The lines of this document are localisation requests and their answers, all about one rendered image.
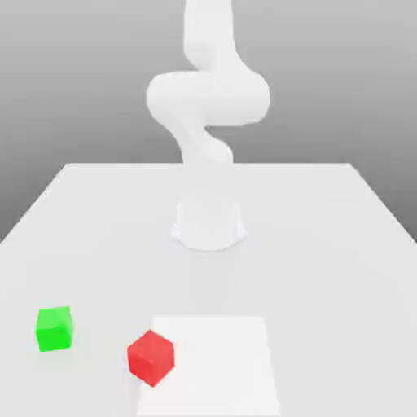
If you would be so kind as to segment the small red cube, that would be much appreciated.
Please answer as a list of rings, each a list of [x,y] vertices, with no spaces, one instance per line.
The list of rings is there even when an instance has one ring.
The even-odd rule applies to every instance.
[[[155,387],[175,366],[173,343],[154,332],[146,331],[127,348],[129,371],[141,381]]]

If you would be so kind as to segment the small green cube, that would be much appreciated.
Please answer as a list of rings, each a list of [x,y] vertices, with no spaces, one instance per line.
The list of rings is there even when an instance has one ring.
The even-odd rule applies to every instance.
[[[39,309],[35,334],[41,352],[70,348],[73,335],[70,307]]]

